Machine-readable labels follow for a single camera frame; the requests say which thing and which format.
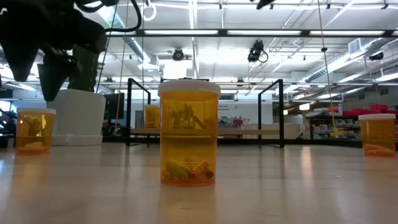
white wall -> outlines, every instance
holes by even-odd
[[[159,104],[158,101],[152,102],[153,105]],[[127,103],[124,104],[124,110],[127,110]],[[133,101],[131,105],[131,127],[136,127],[136,111],[143,110],[142,102]],[[271,102],[262,102],[262,124],[272,124],[272,103]],[[257,103],[256,102],[219,102],[218,107],[218,117],[226,116],[229,118],[234,118],[235,116],[238,118],[242,116],[242,118],[250,119],[249,124],[257,124],[258,123],[258,115],[257,115]]]
[[[218,105],[218,117],[228,117],[249,119],[248,124],[258,123],[258,105],[255,102],[220,102]],[[262,102],[261,104],[261,123],[262,124],[272,124],[272,103]]]

ceiling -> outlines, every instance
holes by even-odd
[[[396,14],[398,1],[387,0],[389,7],[382,10],[384,1],[381,0],[330,0],[322,1],[322,5],[330,2],[330,9],[321,9],[322,24],[324,29],[375,29],[386,30],[398,28]],[[156,7],[156,15],[151,21],[143,21],[141,29],[320,29],[316,0],[276,0],[273,10],[269,6],[256,10],[256,3],[249,0],[152,0],[151,5]],[[136,25],[137,16],[134,8],[126,0],[120,0],[117,14],[126,27]],[[151,8],[144,9],[144,15],[150,17]],[[109,24],[100,12],[84,15],[104,27]],[[188,55],[187,77],[208,78],[213,82],[236,82],[243,78],[245,82],[273,82],[278,78],[285,82],[299,82],[303,77],[316,68],[322,68],[325,61],[321,38],[272,38],[272,37],[135,37],[134,40],[148,55],[156,55],[159,59],[159,71],[139,69],[141,64],[139,55],[124,44],[120,37],[110,38],[108,53],[104,59],[101,54],[99,61],[105,61],[101,81],[112,78],[115,82],[126,82],[128,78],[135,78],[138,82],[146,82],[146,87],[156,89],[157,85],[147,82],[160,82],[164,66],[172,63],[171,53],[176,48],[181,48]],[[261,40],[269,55],[267,63],[254,65],[248,63],[249,49],[256,40]],[[354,38],[326,38],[325,47],[327,60],[333,60],[348,50],[348,44]],[[379,61],[364,62],[363,57],[356,58],[352,63],[341,66],[331,74],[331,79],[338,82],[344,77],[361,72],[367,68],[375,67],[396,59],[398,49],[391,44],[383,49],[384,59]],[[352,82],[361,82],[369,78],[367,75],[358,77]],[[109,86],[118,89],[118,85]],[[305,88],[298,88],[296,95]]]

ceiling beam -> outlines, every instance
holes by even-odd
[[[124,37],[124,34],[108,34]],[[126,37],[309,37],[321,38],[319,29],[140,29]],[[398,37],[396,30],[324,29],[324,38]]]

metal pole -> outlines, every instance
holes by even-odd
[[[257,103],[257,105],[258,105],[258,117],[259,117],[259,119],[258,119],[258,129],[259,130],[261,130],[261,94],[259,94],[259,99],[258,99],[258,103]]]
[[[131,88],[132,78],[127,81],[127,118],[126,118],[126,146],[130,146],[130,129],[131,129]]]
[[[150,105],[150,93],[147,91],[147,93],[148,93],[148,105]],[[148,141],[148,144],[149,144],[149,138],[150,138],[150,135],[149,134],[147,134],[147,141]]]
[[[279,141],[280,148],[285,147],[285,121],[284,121],[284,81],[279,83]]]

ceiling light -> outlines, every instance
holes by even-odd
[[[390,75],[384,75],[384,76],[382,76],[380,78],[377,78],[376,79],[376,83],[384,82],[384,81],[388,81],[388,80],[393,80],[393,79],[396,79],[396,78],[398,78],[398,73],[393,73],[393,74],[390,74]]]
[[[116,32],[116,31],[110,31],[110,32],[107,32],[106,33],[106,35],[110,35],[110,36],[113,36],[113,35],[135,35],[136,34],[136,31],[134,31],[134,32]]]
[[[147,35],[217,35],[218,30],[145,30]]]
[[[305,94],[300,94],[300,95],[295,96],[294,99],[295,100],[299,100],[299,99],[304,98],[304,97],[305,97]]]
[[[323,35],[382,35],[383,30],[326,30]],[[310,31],[310,35],[321,35],[320,30]]]
[[[293,90],[297,89],[298,87],[308,88],[308,87],[310,87],[310,85],[290,85],[290,86],[288,86],[287,88],[284,89],[284,94],[290,93],[290,92],[292,92]],[[279,95],[279,87],[276,88],[275,94],[276,94],[276,95]]]
[[[359,76],[360,75],[358,75],[358,74],[350,75],[349,77],[346,77],[346,78],[340,80],[338,83],[348,82],[348,81],[351,81],[351,80],[353,80],[355,78],[358,78]]]
[[[330,96],[331,96],[331,97],[335,97],[335,96],[337,96],[337,95],[338,95],[338,93],[324,94],[324,95],[318,96],[318,98],[319,98],[319,99],[327,99],[327,98],[330,98]]]
[[[356,89],[353,89],[353,90],[349,90],[349,91],[345,92],[344,94],[354,93],[354,92],[356,92],[356,91],[358,91],[358,90],[362,90],[362,89],[364,89],[364,87],[356,88]]]
[[[310,109],[310,104],[309,104],[309,103],[306,103],[306,104],[304,104],[304,105],[300,105],[298,108],[299,108],[300,110],[309,110],[309,109]]]
[[[300,35],[300,30],[228,30],[228,35]]]
[[[145,69],[145,70],[156,70],[156,71],[159,71],[159,66],[153,65],[153,64],[150,64],[150,63],[145,63],[145,62],[137,65],[137,67],[140,70]]]
[[[239,90],[221,90],[221,93],[236,93]]]

